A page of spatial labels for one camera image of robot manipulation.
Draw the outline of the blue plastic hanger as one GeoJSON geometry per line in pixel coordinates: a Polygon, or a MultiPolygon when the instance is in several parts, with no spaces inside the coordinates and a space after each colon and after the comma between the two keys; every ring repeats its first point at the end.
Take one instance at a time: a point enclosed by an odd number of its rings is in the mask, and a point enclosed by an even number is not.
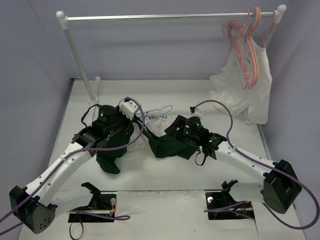
{"type": "Polygon", "coordinates": [[[141,120],[144,117],[146,126],[149,126],[154,122],[157,122],[158,120],[166,119],[168,117],[168,113],[170,113],[172,109],[173,106],[170,104],[162,108],[147,110],[143,113],[138,112],[136,116],[139,117],[141,120]]]}

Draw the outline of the white and green t-shirt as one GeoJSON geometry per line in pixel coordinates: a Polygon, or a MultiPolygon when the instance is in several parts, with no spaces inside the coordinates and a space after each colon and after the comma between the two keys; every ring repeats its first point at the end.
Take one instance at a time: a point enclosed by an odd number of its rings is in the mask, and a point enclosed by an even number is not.
{"type": "MultiPolygon", "coordinates": [[[[130,142],[130,138],[135,130],[133,123],[136,123],[139,129],[142,128],[139,119],[130,121],[121,118],[114,122],[114,126],[117,127],[118,132],[114,132],[110,140],[101,146],[108,149],[114,148],[114,150],[99,151],[96,154],[96,161],[104,172],[112,175],[117,175],[121,172],[116,166],[115,160],[127,153],[126,144],[130,142]]],[[[152,153],[158,159],[178,156],[188,160],[196,152],[195,148],[188,146],[186,143],[177,141],[166,134],[156,136],[148,128],[144,128],[142,136],[146,137],[152,153]]]]}

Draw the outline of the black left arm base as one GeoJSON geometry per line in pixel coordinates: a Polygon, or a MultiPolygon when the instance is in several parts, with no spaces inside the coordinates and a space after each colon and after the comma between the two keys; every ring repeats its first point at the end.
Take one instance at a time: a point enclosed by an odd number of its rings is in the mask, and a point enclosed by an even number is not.
{"type": "MultiPolygon", "coordinates": [[[[81,186],[87,188],[89,192],[93,195],[93,197],[90,199],[88,205],[80,206],[75,209],[76,211],[89,211],[90,213],[103,217],[115,217],[115,205],[112,203],[112,201],[117,199],[115,193],[102,193],[98,188],[96,188],[89,182],[85,182],[81,186]]],[[[104,219],[88,214],[79,214],[77,212],[71,212],[68,216],[68,222],[70,223],[69,236],[72,240],[80,240],[84,234],[83,223],[113,223],[114,221],[114,219],[104,219]],[[80,224],[81,234],[79,237],[74,237],[72,234],[73,223],[80,224]]]]}

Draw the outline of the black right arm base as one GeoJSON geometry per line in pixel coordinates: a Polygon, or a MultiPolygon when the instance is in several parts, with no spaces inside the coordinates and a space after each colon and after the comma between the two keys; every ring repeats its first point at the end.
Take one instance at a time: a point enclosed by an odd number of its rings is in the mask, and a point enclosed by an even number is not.
{"type": "Polygon", "coordinates": [[[221,190],[210,190],[205,192],[205,200],[208,220],[255,220],[252,203],[248,201],[237,202],[230,195],[231,187],[237,184],[237,180],[224,181],[221,190]]]}

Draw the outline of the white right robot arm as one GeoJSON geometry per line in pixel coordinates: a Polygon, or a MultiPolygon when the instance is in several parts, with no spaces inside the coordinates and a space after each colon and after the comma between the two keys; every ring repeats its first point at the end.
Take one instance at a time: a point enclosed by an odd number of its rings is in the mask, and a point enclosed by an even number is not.
{"type": "Polygon", "coordinates": [[[264,203],[273,211],[285,214],[302,191],[295,182],[297,175],[289,162],[274,162],[246,151],[240,154],[240,149],[231,147],[226,137],[204,128],[197,116],[178,115],[165,133],[197,149],[205,157],[228,163],[255,179],[249,183],[239,180],[224,182],[221,200],[227,206],[251,201],[264,203]]]}

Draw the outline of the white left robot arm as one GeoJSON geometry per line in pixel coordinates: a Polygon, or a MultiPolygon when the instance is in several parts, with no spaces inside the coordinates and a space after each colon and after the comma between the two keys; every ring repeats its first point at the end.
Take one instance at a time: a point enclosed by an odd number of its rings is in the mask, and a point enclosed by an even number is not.
{"type": "Polygon", "coordinates": [[[15,186],[9,193],[12,211],[34,234],[42,233],[55,217],[76,208],[79,199],[89,210],[100,204],[99,195],[80,190],[78,194],[58,196],[61,186],[86,162],[96,158],[100,168],[112,175],[120,173],[115,164],[134,132],[133,122],[141,106],[126,99],[118,106],[97,104],[97,119],[74,135],[61,156],[25,187],[15,186]]]}

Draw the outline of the pink plastic hanger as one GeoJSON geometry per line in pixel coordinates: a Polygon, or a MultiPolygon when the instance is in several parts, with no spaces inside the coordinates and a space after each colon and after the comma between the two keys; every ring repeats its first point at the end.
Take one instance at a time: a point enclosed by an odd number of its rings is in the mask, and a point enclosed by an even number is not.
{"type": "MultiPolygon", "coordinates": [[[[247,84],[246,89],[250,90],[257,83],[258,76],[259,76],[259,64],[258,64],[257,53],[256,53],[256,50],[255,50],[255,47],[253,44],[252,36],[253,36],[253,33],[255,32],[256,28],[260,24],[261,9],[259,7],[254,7],[252,10],[249,10],[248,17],[249,17],[249,21],[246,25],[241,25],[240,23],[238,23],[236,21],[230,21],[230,22],[236,22],[236,23],[240,24],[245,31],[245,35],[244,35],[245,60],[244,61],[245,61],[246,69],[249,73],[248,84],[247,84]]],[[[222,31],[223,31],[223,35],[226,40],[226,44],[229,48],[230,56],[232,57],[232,53],[231,53],[231,49],[230,49],[229,41],[228,41],[228,36],[227,36],[227,26],[228,26],[228,23],[224,24],[222,27],[222,31]]]]}

